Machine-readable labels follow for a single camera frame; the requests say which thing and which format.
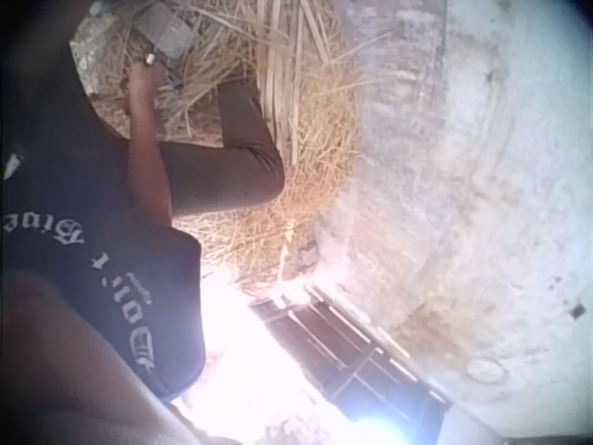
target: hand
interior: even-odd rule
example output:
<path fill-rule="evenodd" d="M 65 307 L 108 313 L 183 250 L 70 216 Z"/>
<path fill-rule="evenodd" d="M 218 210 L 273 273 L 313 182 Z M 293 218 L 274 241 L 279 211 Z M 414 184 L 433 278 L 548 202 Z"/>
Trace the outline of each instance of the hand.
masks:
<path fill-rule="evenodd" d="M 134 62 L 130 68 L 128 107 L 152 108 L 157 89 L 164 83 L 164 77 L 160 66 Z"/>

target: concrete wall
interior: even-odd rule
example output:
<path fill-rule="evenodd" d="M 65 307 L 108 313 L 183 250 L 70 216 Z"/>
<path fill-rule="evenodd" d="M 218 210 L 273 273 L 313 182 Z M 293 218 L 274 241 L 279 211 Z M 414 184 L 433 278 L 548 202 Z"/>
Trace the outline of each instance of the concrete wall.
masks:
<path fill-rule="evenodd" d="M 337 4 L 390 33 L 360 51 L 383 81 L 316 284 L 500 435 L 590 434 L 588 26 L 560 1 Z"/>

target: hay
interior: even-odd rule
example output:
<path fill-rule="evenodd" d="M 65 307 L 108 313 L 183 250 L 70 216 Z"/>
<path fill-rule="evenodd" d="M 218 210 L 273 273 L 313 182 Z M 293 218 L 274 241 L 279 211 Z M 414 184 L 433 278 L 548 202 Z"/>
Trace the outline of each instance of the hay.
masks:
<path fill-rule="evenodd" d="M 220 145 L 214 87 L 231 72 L 255 73 L 264 115 L 284 159 L 285 190 L 268 205 L 175 222 L 202 243 L 204 273 L 225 265 L 259 298 L 299 273 L 298 252 L 313 242 L 314 217 L 349 176 L 359 144 L 356 47 L 343 37 L 331 0 L 167 4 L 193 27 L 196 43 L 173 67 L 183 76 L 183 89 L 158 95 L 161 136 Z M 132 60 L 149 49 L 132 29 L 133 13 L 110 30 L 114 44 L 97 68 L 101 87 L 92 98 L 103 119 L 123 134 L 128 122 L 121 81 Z"/>

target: brown pants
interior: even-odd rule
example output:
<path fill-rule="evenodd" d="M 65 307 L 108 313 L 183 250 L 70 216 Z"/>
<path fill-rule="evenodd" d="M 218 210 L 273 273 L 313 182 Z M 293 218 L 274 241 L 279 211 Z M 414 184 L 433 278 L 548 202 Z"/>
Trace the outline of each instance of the brown pants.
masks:
<path fill-rule="evenodd" d="M 56 150 L 102 169 L 117 186 L 127 186 L 128 141 L 96 115 L 69 48 L 53 67 L 21 119 L 18 152 L 26 162 L 40 150 Z M 261 115 L 257 88 L 223 83 L 218 99 L 223 148 L 159 143 L 175 215 L 254 206 L 283 189 L 283 163 Z"/>

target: black t-shirt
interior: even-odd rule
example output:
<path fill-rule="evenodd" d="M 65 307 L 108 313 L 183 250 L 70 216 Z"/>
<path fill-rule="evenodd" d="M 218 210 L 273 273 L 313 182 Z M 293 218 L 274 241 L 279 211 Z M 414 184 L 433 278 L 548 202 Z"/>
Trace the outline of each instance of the black t-shirt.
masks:
<path fill-rule="evenodd" d="M 205 351 L 195 239 L 146 222 L 127 188 L 73 159 L 26 159 L 2 198 L 3 270 L 54 283 L 161 399 L 197 380 Z"/>

